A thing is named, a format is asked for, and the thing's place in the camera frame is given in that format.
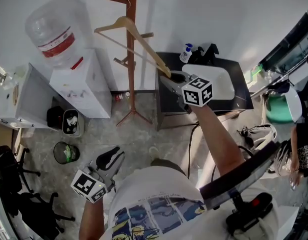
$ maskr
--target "white wall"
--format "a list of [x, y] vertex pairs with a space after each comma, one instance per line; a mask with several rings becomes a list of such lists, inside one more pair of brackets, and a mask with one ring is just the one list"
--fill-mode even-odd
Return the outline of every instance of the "white wall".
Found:
[[[0, 0], [0, 65], [11, 68], [31, 62], [46, 78], [51, 70], [24, 32], [28, 15], [50, 0]], [[93, 34], [125, 14], [123, 4], [80, 0], [85, 7], [85, 46], [96, 48], [112, 90], [127, 90], [127, 69], [113, 62], [126, 51]], [[184, 43], [216, 43], [221, 58], [238, 61], [243, 71], [257, 64], [291, 30], [308, 9], [308, 0], [137, 0], [139, 31], [154, 32], [149, 43], [156, 51], [180, 52]], [[123, 30], [106, 33], [126, 43]], [[135, 50], [146, 54], [136, 45]], [[154, 89], [155, 71], [136, 59], [135, 88]]]

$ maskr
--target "black t-shirt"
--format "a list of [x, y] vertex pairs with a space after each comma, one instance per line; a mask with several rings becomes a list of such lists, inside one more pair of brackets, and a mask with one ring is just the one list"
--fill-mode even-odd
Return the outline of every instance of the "black t-shirt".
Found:
[[308, 122], [297, 124], [299, 171], [308, 176]]

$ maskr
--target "hand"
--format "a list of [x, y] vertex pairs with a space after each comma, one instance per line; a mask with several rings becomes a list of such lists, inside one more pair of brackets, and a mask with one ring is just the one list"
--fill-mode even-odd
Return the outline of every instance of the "hand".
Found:
[[292, 174], [290, 174], [290, 182], [292, 186], [299, 186], [300, 180], [304, 177], [304, 174], [297, 171]]
[[197, 114], [199, 111], [203, 110], [205, 107], [208, 107], [208, 105], [204, 105], [204, 106], [194, 106], [194, 105], [189, 105], [189, 107], [191, 108], [192, 112]]
[[291, 171], [291, 173], [294, 173], [298, 170], [299, 170], [299, 159], [296, 158], [296, 157], [293, 157], [292, 164], [290, 166], [290, 171]]

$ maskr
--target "coat hanger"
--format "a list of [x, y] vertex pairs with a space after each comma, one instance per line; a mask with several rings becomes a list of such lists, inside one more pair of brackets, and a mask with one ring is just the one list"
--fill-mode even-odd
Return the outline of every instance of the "coat hanger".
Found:
[[[100, 33], [102, 31], [106, 31], [106, 30], [113, 30], [113, 29], [119, 29], [119, 28], [126, 28], [132, 35], [133, 37], [139, 41], [139, 43], [143, 46], [143, 48], [152, 56], [152, 58], [154, 59], [154, 61], [159, 65], [157, 66], [156, 64], [154, 64], [153, 62], [151, 62], [150, 60], [148, 60], [147, 58], [143, 57], [142, 55], [140, 55], [139, 53], [133, 51], [132, 49], [124, 46], [123, 44], [115, 41], [114, 39]], [[171, 77], [171, 73], [168, 67], [165, 66], [165, 63], [163, 62], [163, 60], [157, 55], [157, 53], [154, 52], [154, 50], [152, 49], [152, 47], [150, 47], [150, 45], [142, 38], [142, 36], [140, 35], [140, 33], [137, 30], [136, 25], [134, 24], [134, 22], [126, 17], [126, 16], [122, 16], [119, 17], [117, 19], [117, 21], [112, 24], [112, 25], [108, 25], [108, 26], [102, 26], [102, 27], [98, 27], [94, 30], [95, 33], [111, 40], [112, 42], [116, 43], [117, 45], [120, 45], [121, 47], [127, 49], [128, 51], [134, 53], [135, 55], [141, 57], [142, 59], [146, 60], [148, 63], [154, 65], [155, 67], [157, 67], [158, 69], [160, 69], [162, 72], [164, 72], [166, 74], [166, 76], [168, 76], [169, 78]]]

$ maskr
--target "white t-shirt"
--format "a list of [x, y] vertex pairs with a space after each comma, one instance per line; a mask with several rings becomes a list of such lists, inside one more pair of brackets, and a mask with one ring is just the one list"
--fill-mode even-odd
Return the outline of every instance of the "white t-shirt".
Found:
[[[265, 192], [255, 183], [242, 192], [244, 201]], [[263, 219], [278, 231], [277, 204]], [[227, 201], [206, 211], [198, 189], [175, 169], [152, 166], [135, 171], [118, 189], [109, 210], [108, 229], [100, 240], [227, 239], [226, 218], [234, 205]]]

